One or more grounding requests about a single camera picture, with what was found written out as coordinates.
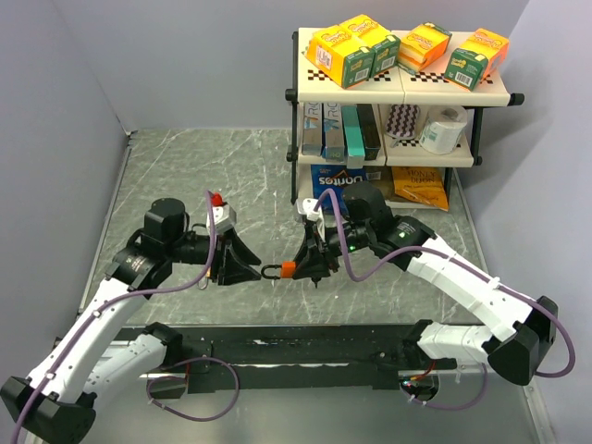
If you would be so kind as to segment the orange black padlock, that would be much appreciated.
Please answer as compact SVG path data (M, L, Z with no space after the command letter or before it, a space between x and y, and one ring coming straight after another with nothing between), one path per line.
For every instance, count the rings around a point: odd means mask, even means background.
M268 280L280 280L293 278L296 271L296 263L293 261L282 262L281 264L264 265L261 268L262 278Z

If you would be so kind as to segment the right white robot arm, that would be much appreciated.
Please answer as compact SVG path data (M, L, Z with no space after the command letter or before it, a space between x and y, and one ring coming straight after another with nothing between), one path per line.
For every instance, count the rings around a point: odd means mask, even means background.
M318 282L351 263L351 253L369 249L383 263L432 284L478 319L471 326L421 321L404 345L405 361L425 368L432 361L489 365L507 381L525 386L556 339L558 305L503 285L455 252L433 229L412 216L396 216L381 191L366 181L341 196L300 199L295 209L304 240L291 277Z

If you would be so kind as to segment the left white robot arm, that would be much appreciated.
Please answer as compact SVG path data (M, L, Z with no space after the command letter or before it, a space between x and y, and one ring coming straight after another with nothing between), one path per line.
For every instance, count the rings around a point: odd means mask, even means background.
M190 227L185 204L161 198L105 270L88 306L49 354L25 377L10 377L1 400L22 430L47 443L79 443L101 407L139 375L183 365L183 338L160 323L130 345L100 358L132 315L151 297L177 293L211 278L220 286L260 279L260 259L239 238L236 212L217 193L206 195L207 232Z

